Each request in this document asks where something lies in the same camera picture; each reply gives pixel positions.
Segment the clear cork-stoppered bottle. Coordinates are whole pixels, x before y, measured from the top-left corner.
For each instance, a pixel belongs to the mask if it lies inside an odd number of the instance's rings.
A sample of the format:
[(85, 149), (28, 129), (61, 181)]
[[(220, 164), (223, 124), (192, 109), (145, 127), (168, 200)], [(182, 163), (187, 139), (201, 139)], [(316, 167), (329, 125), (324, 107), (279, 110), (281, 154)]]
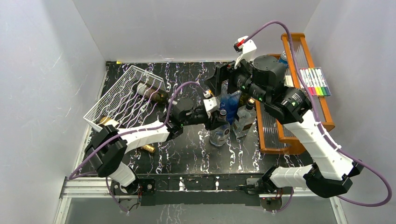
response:
[(222, 121), (225, 121), (225, 124), (210, 131), (210, 136), (209, 136), (209, 142), (216, 147), (223, 146), (226, 143), (227, 138), (229, 137), (230, 134), (230, 123), (226, 120), (226, 116), (227, 116), (226, 110), (222, 109), (220, 110), (219, 113), (220, 113), (220, 119)]

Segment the blue liquor bottle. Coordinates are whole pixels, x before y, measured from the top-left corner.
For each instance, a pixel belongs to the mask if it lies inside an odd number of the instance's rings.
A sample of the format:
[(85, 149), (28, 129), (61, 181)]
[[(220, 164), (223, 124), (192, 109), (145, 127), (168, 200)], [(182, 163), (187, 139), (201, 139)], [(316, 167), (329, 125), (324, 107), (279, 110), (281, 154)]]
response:
[(220, 109), (226, 111), (226, 118), (233, 119), (235, 113), (238, 110), (239, 99), (241, 96), (241, 91), (236, 91), (234, 93), (227, 93), (223, 91), (220, 95)]

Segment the clear square liquor bottle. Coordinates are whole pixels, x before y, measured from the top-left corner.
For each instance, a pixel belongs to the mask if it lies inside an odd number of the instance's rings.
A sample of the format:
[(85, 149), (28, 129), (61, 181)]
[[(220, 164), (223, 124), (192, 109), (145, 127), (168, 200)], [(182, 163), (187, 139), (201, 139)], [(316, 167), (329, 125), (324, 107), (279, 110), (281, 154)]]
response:
[(255, 99), (249, 98), (247, 103), (240, 107), (233, 123), (233, 132), (237, 139), (246, 136), (256, 119)]

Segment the dark silver-capped wine bottle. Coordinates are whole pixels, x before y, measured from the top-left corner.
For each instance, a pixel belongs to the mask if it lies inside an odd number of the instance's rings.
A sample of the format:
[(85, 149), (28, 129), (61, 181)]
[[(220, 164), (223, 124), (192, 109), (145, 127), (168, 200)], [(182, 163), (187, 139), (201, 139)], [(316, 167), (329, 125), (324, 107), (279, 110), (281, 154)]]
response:
[(170, 96), (168, 95), (168, 92), (160, 89), (160, 88), (154, 88), (154, 87), (149, 87), (148, 85), (145, 85), (143, 83), (137, 83), (132, 87), (132, 89), (139, 95), (150, 99), (156, 103), (160, 104), (169, 104), (172, 103), (173, 105), (177, 104), (177, 101), (170, 100)]

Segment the clear round glass bottle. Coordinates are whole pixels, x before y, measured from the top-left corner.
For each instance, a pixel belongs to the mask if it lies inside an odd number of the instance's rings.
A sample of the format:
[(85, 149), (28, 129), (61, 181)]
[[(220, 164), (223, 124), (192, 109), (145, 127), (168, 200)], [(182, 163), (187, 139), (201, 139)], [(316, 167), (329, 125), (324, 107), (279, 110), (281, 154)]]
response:
[(228, 93), (227, 93), (227, 89), (228, 89), (228, 82), (224, 81), (222, 83), (221, 86), (221, 93), (219, 96), (219, 100), (220, 100), (220, 108), (225, 108), (229, 99)]

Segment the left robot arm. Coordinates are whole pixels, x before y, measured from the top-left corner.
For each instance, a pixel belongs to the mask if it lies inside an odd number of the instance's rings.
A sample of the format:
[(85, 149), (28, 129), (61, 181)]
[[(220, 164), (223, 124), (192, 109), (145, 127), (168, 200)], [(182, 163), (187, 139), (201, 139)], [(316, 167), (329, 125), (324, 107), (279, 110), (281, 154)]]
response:
[(86, 147), (85, 154), (98, 177), (110, 177), (124, 193), (136, 194), (145, 184), (122, 162), (124, 155), (145, 145), (173, 140), (183, 133), (185, 126), (199, 124), (209, 131), (226, 124), (226, 111), (219, 108), (217, 98), (205, 99), (199, 106), (183, 98), (171, 105), (169, 114), (144, 126), (116, 129), (113, 124), (106, 125)]

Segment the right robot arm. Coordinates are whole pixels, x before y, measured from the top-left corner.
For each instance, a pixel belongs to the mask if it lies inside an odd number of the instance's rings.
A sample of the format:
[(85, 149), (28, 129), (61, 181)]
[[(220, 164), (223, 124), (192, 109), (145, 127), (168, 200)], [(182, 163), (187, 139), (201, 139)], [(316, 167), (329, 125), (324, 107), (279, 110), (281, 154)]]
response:
[(315, 120), (311, 101), (303, 91), (284, 84), (286, 67), (276, 57), (258, 56), (248, 63), (242, 60), (218, 64), (205, 84), (214, 96), (227, 82), (228, 93), (241, 91), (264, 106), (264, 110), (298, 138), (313, 159), (311, 165), (271, 167), (257, 182), (258, 188), (276, 193), (284, 187), (308, 188), (322, 198), (345, 194), (352, 177), (362, 165), (347, 158), (328, 143), (325, 129)]

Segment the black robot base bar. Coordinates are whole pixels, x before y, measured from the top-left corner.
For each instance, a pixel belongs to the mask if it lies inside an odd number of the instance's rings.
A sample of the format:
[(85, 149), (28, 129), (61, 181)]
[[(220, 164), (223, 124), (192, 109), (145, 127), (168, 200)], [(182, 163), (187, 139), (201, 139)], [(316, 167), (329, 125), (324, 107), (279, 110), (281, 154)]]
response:
[(275, 211), (292, 192), (290, 187), (270, 187), (261, 174), (141, 175), (129, 187), (111, 181), (110, 190), (128, 210), (139, 205), (243, 204)]

